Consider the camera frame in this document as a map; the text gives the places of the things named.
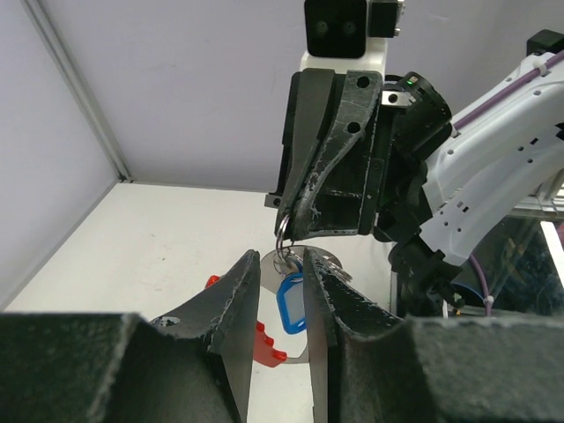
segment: metal ring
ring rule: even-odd
[[[290,223],[290,215],[286,214],[282,220],[280,220],[280,225],[278,226],[278,231],[276,231],[276,255],[280,260],[286,261],[286,258],[290,254],[290,249],[288,249],[288,254],[284,256],[284,236],[286,235],[286,229],[288,228],[288,223]]]

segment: wire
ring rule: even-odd
[[[479,282],[482,285],[482,292],[484,293],[484,306],[486,307],[486,316],[489,317],[492,315],[492,305],[494,304],[494,298],[490,295],[490,289],[487,286],[486,275],[484,274],[484,270],[479,265],[478,260],[476,260],[476,257],[473,254],[470,254],[470,263],[476,271]]]
[[[508,86],[503,88],[501,91],[496,93],[494,96],[492,96],[488,100],[484,101],[484,103],[480,104],[478,107],[476,107],[474,110],[472,110],[468,115],[464,116],[458,122],[454,123],[453,126],[455,127],[455,129],[457,131],[459,131],[464,126],[466,126],[468,123],[473,122],[478,117],[483,115],[487,110],[489,110],[490,108],[495,106],[497,103],[499,103],[503,99],[507,98],[512,93],[514,93],[516,90],[518,90],[519,88],[521,88],[522,86],[524,86],[528,82],[531,82],[534,78],[542,76],[542,74],[543,74],[542,69],[544,69],[545,71],[548,70],[548,69],[551,69],[553,66],[557,65],[562,60],[564,60],[564,50],[562,50],[560,53],[552,56],[546,62],[541,63],[544,66],[544,68],[543,68],[543,66],[535,66],[533,68],[533,70],[530,70],[529,72],[525,73],[522,77],[520,77],[519,79],[516,79],[511,84],[509,84]]]

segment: red object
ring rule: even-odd
[[[205,283],[205,287],[209,288],[221,279],[220,276],[212,275]],[[264,323],[256,322],[255,328],[255,351],[253,352],[253,360],[265,365],[266,367],[276,367],[288,358],[288,354],[273,348],[274,339],[266,335],[264,332]]]
[[[209,288],[210,286],[215,284],[220,279],[221,279],[221,277],[218,276],[218,275],[211,275],[210,278],[208,279],[208,281],[205,283],[205,287]]]

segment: purple cable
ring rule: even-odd
[[[556,64],[560,63],[564,59],[564,50],[562,50],[557,55],[552,56],[545,62],[545,66],[547,69],[551,69]],[[497,103],[502,101],[503,99],[507,98],[509,95],[514,93],[516,90],[521,88],[523,85],[531,82],[534,78],[540,75],[540,70],[535,68],[533,70],[528,71],[519,79],[516,79],[512,84],[506,86],[501,91],[496,93],[492,98],[484,101],[484,103],[480,104],[474,110],[472,110],[468,115],[460,119],[458,122],[454,124],[456,130],[462,129],[468,123],[473,122],[478,117],[483,115],[487,110],[495,106]]]
[[[476,260],[476,257],[473,254],[470,254],[470,263],[478,274],[480,284],[482,284],[482,292],[484,293],[484,306],[486,307],[486,316],[489,317],[492,315],[492,303],[488,300],[488,297],[490,296],[490,290],[487,287],[486,275],[482,270],[482,266],[479,265],[478,260]]]

